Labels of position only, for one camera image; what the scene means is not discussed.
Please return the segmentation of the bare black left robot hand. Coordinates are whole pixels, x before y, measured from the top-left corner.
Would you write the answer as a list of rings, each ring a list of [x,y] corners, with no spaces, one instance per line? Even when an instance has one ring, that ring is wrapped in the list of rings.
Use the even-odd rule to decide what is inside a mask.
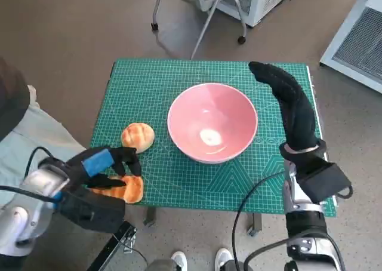
[[[111,179],[103,173],[108,168],[112,168],[120,177],[126,175],[125,167],[130,169],[132,175],[141,176],[141,165],[133,147],[92,147],[68,160],[66,166],[69,171],[66,190],[76,190],[80,187],[110,189],[124,186],[125,183],[121,179]]]

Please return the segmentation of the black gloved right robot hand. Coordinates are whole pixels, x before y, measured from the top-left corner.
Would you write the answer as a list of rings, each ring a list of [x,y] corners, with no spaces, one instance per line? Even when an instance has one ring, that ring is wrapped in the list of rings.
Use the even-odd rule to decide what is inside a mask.
[[[296,79],[272,64],[248,63],[255,80],[267,84],[279,103],[286,143],[299,152],[318,146],[315,136],[315,114],[307,96]]]

